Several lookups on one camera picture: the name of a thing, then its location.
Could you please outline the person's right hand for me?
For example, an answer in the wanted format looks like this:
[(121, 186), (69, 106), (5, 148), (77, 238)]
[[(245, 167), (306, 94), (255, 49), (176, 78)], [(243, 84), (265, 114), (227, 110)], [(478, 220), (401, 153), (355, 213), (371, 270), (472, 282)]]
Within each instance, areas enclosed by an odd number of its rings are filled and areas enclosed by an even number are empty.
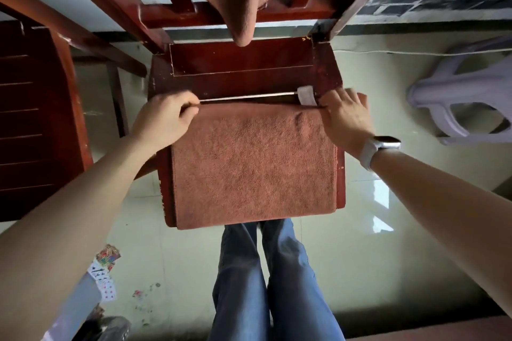
[(341, 150), (359, 160), (363, 144), (374, 137), (375, 129), (368, 106), (368, 97), (353, 88), (337, 88), (320, 97), (321, 107), (329, 109), (332, 130), (325, 131)]

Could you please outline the person's left hand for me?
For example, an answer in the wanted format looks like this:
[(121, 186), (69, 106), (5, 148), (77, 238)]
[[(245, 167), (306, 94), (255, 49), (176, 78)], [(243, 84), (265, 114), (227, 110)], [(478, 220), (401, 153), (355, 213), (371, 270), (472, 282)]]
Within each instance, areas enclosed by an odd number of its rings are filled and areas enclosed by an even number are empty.
[(141, 108), (129, 134), (137, 149), (152, 156), (172, 145), (189, 129), (194, 118), (180, 118), (184, 105), (199, 105), (200, 100), (190, 91), (158, 94)]

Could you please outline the person's right forearm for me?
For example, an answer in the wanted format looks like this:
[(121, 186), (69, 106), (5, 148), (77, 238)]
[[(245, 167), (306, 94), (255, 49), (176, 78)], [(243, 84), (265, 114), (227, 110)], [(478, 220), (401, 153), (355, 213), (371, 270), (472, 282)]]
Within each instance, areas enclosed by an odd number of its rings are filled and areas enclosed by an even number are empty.
[(371, 169), (512, 318), (512, 201), (399, 150), (377, 152)]

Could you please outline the person's left forearm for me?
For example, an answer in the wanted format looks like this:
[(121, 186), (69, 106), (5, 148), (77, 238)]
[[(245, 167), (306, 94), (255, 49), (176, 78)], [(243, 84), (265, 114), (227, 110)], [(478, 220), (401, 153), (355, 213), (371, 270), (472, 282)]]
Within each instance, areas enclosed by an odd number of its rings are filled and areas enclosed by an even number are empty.
[(0, 341), (39, 341), (106, 242), (144, 163), (168, 145), (129, 136), (0, 234)]

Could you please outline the white smartwatch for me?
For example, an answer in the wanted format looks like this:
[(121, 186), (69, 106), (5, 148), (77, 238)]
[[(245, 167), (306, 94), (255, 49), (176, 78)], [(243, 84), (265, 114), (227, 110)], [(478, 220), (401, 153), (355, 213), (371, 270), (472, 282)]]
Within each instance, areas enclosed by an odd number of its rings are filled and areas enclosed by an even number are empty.
[(359, 155), (359, 162), (361, 166), (369, 172), (373, 172), (371, 169), (371, 163), (374, 156), (380, 150), (400, 150), (401, 140), (392, 136), (374, 136), (369, 138), (363, 144), (361, 153)]

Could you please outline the white plastic stool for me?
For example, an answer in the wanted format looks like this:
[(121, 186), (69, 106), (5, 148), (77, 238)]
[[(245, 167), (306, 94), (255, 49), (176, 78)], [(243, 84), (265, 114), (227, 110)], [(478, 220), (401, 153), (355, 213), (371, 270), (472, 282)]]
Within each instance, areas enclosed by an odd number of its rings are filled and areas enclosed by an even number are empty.
[[(458, 67), (479, 51), (510, 51), (504, 59), (484, 69), (457, 74)], [(452, 48), (429, 78), (409, 87), (407, 102), (426, 108), (445, 137), (440, 144), (512, 144), (512, 34)], [(470, 133), (451, 110), (457, 104), (484, 104), (501, 113), (509, 126), (498, 133)]]

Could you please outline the dark red slatted wooden chair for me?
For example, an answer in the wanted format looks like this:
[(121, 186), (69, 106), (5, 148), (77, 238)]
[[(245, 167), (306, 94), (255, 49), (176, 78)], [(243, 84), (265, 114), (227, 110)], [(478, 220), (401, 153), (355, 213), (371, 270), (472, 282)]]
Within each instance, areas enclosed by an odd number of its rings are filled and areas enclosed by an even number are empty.
[(16, 221), (93, 164), (71, 47), (106, 64), (120, 137), (128, 133), (118, 69), (143, 63), (40, 0), (0, 0), (0, 223)]

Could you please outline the colourful card box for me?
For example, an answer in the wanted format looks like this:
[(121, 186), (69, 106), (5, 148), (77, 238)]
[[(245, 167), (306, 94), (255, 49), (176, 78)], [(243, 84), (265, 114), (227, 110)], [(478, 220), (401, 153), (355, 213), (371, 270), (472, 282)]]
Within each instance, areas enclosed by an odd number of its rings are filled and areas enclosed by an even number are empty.
[(120, 257), (117, 247), (107, 243), (103, 250), (96, 254), (95, 259), (102, 268), (110, 272)]

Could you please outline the blue jeans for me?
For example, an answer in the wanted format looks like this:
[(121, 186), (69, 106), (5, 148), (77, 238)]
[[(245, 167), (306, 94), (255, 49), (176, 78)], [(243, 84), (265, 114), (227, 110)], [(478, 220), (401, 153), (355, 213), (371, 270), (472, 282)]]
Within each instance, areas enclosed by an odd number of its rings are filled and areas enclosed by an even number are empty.
[(225, 225), (207, 341), (345, 341), (291, 219)]

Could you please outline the scattered playing cards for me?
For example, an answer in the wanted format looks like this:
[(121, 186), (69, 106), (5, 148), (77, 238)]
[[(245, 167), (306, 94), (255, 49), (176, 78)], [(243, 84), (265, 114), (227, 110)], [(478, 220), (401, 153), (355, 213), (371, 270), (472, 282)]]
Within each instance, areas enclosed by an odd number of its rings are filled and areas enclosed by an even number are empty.
[(87, 273), (93, 278), (101, 293), (101, 302), (115, 301), (117, 299), (116, 287), (106, 266), (103, 266), (98, 260), (94, 259), (87, 269)]

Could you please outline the dark grey bag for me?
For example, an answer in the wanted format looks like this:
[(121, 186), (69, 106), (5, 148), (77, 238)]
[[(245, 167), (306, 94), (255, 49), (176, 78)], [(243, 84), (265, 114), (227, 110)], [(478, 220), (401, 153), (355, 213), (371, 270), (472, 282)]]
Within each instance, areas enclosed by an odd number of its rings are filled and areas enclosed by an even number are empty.
[(72, 341), (126, 341), (131, 322), (122, 316), (105, 316), (97, 304), (81, 325)]

